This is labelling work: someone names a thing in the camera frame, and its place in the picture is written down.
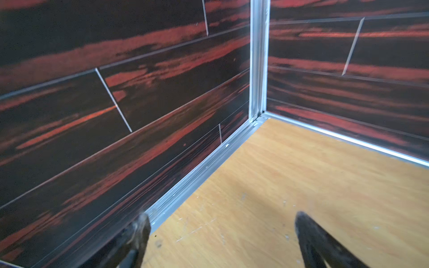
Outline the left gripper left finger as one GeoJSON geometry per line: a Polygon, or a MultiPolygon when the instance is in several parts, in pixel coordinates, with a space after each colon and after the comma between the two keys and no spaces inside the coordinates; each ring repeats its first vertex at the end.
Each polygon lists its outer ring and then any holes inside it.
{"type": "Polygon", "coordinates": [[[81,267],[139,268],[143,264],[150,233],[149,216],[141,213],[81,267]]]}

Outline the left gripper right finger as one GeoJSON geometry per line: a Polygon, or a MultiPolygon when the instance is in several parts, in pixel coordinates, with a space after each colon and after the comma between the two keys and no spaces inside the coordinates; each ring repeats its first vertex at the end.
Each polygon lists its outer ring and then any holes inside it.
{"type": "Polygon", "coordinates": [[[305,267],[366,268],[367,265],[327,233],[307,213],[295,217],[295,231],[305,267]]]}

